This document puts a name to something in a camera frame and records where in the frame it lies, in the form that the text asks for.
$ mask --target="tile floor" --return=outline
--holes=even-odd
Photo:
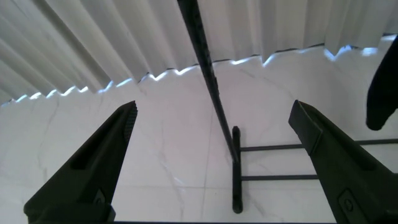
[[[398,138],[394,114],[365,126],[368,86],[391,41],[375,54],[321,47],[215,64],[229,126],[242,146],[298,143],[287,123],[294,99],[309,103],[353,139]],[[104,93],[58,94],[0,108],[0,222],[26,223],[23,204],[120,105],[136,100],[137,121],[113,199],[116,220],[335,222],[317,180],[244,183],[244,211],[231,209],[231,158],[200,69],[146,78]],[[366,149],[398,172],[396,145]],[[304,150],[242,154],[244,175],[314,174]]]

